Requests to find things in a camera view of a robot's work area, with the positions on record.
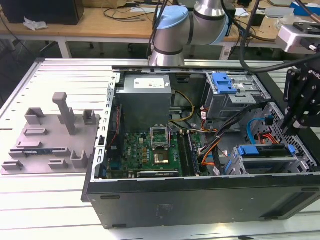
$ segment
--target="black box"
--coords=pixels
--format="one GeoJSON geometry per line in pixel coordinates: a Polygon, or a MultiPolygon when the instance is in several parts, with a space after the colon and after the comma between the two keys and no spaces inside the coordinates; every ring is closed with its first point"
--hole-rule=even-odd
{"type": "Polygon", "coordinates": [[[4,15],[12,24],[24,17],[47,24],[77,25],[84,14],[82,0],[0,0],[4,15]]]}

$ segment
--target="table leg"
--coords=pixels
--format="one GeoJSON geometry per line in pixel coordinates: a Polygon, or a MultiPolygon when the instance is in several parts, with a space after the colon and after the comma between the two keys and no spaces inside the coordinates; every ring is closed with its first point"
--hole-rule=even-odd
{"type": "Polygon", "coordinates": [[[196,45],[191,45],[190,52],[189,52],[189,57],[193,58],[195,56],[195,53],[196,53],[196,45]]]}
{"type": "Polygon", "coordinates": [[[58,40],[60,52],[62,54],[62,58],[64,59],[72,59],[70,48],[68,43],[65,40],[58,40]]]}
{"type": "Polygon", "coordinates": [[[9,48],[10,51],[15,51],[16,47],[14,45],[14,43],[12,42],[12,40],[7,39],[7,40],[3,40],[5,45],[9,48]]]}
{"type": "Polygon", "coordinates": [[[100,55],[105,54],[105,47],[103,42],[98,42],[99,44],[99,50],[100,50],[100,55]]]}
{"type": "Polygon", "coordinates": [[[233,46],[234,46],[233,42],[224,42],[219,59],[220,60],[228,60],[233,46]]]}

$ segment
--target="white paper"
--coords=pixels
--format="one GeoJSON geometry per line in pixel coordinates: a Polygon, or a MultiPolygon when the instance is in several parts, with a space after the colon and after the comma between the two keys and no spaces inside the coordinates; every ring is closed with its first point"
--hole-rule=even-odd
{"type": "Polygon", "coordinates": [[[133,81],[135,89],[164,89],[165,80],[163,78],[136,78],[133,81]]]}
{"type": "Polygon", "coordinates": [[[35,31],[37,29],[47,29],[48,26],[44,21],[31,21],[29,19],[27,19],[26,17],[24,17],[24,23],[23,25],[25,25],[28,29],[35,31]]]}
{"type": "Polygon", "coordinates": [[[236,8],[235,15],[237,17],[246,17],[246,16],[249,16],[249,13],[247,13],[244,8],[236,8]]]}

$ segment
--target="blue plastic latch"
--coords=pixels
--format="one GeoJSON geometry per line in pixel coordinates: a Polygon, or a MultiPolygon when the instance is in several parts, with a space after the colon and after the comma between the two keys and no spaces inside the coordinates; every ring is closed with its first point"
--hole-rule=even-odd
{"type": "Polygon", "coordinates": [[[238,147],[238,152],[240,155],[259,155],[257,147],[253,145],[240,146],[238,147]]]}
{"type": "Polygon", "coordinates": [[[236,94],[237,89],[232,85],[231,79],[226,73],[212,73],[212,81],[217,88],[218,94],[236,94]]]}
{"type": "Polygon", "coordinates": [[[245,155],[245,151],[243,150],[242,146],[241,147],[238,147],[238,153],[239,155],[245,155]]]}
{"type": "Polygon", "coordinates": [[[294,156],[296,154],[296,148],[293,145],[289,144],[288,150],[290,151],[292,156],[294,156]]]}

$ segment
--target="circuit board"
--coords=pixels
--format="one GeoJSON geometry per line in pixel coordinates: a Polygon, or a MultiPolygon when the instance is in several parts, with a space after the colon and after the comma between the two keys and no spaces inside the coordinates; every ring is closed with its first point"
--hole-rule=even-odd
{"type": "MultiPolygon", "coordinates": [[[[198,148],[202,146],[200,136],[198,134],[190,136],[193,151],[197,153],[198,148]]],[[[161,142],[165,139],[161,134],[153,136],[154,142],[161,142]]],[[[126,133],[121,162],[116,168],[112,164],[112,170],[115,170],[112,172],[128,172],[130,178],[140,171],[176,171],[179,172],[179,177],[183,177],[177,133],[169,133],[169,148],[167,149],[152,148],[151,142],[150,133],[126,133]]]]}

